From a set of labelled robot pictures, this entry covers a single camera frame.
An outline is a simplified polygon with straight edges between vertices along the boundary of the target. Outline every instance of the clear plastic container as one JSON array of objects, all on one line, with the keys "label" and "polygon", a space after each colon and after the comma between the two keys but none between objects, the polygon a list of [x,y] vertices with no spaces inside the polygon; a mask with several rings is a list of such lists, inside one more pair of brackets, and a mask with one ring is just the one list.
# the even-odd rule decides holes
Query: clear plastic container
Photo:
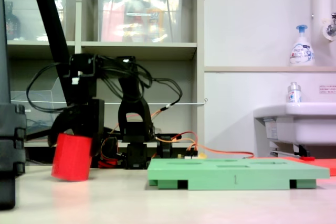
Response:
[{"label": "clear plastic container", "polygon": [[182,0],[98,0],[98,41],[181,42]]},{"label": "clear plastic container", "polygon": [[[66,40],[72,41],[75,34],[75,0],[55,0],[55,4]],[[8,40],[48,41],[36,0],[5,0],[5,6]],[[14,34],[13,25],[18,29]]]},{"label": "clear plastic container", "polygon": [[[58,114],[50,114],[34,109],[27,101],[26,91],[11,91],[13,104],[22,104],[27,116],[27,134],[49,129]],[[66,106],[64,94],[57,78],[51,90],[30,91],[29,98],[43,108],[62,108]]]}]

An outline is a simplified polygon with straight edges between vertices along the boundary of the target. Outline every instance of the red object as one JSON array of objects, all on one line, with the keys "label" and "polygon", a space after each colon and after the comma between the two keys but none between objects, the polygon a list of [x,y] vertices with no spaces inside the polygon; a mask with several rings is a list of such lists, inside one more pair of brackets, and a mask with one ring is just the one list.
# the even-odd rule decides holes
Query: red object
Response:
[{"label": "red object", "polygon": [[303,161],[314,161],[315,157],[300,157],[300,159]]},{"label": "red object", "polygon": [[98,161],[98,168],[116,168],[118,165],[118,160],[116,158],[110,160],[100,160]]},{"label": "red object", "polygon": [[328,158],[328,159],[315,159],[312,161],[306,161],[302,159],[298,159],[295,157],[257,157],[257,158],[284,158],[287,160],[300,162],[308,165],[315,165],[329,169],[330,176],[336,176],[336,159]]},{"label": "red object", "polygon": [[60,133],[51,175],[68,181],[87,180],[92,161],[91,143],[90,137]]}]

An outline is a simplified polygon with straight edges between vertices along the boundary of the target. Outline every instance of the green foam board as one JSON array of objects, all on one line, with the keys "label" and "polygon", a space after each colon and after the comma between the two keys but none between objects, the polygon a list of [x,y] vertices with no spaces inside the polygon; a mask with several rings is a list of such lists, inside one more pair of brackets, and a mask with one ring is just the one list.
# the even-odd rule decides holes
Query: green foam board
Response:
[{"label": "green foam board", "polygon": [[329,170],[286,159],[152,159],[150,186],[189,190],[276,190],[316,188]]}]

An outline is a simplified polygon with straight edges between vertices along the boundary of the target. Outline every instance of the sink basin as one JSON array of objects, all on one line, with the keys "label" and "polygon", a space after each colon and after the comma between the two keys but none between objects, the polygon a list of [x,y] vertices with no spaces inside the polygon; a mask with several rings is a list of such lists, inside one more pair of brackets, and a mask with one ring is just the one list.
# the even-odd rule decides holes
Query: sink basin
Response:
[{"label": "sink basin", "polygon": [[336,145],[336,103],[302,102],[254,111],[266,125],[267,138],[294,145]]}]

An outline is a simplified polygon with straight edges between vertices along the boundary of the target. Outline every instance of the table surface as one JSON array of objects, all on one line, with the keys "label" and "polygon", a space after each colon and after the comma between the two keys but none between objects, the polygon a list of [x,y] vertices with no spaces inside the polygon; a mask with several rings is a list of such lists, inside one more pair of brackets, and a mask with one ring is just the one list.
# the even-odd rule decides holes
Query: table surface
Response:
[{"label": "table surface", "polygon": [[336,177],[317,189],[188,191],[149,187],[145,170],[92,169],[86,182],[57,180],[50,166],[26,170],[1,224],[336,223]]}]

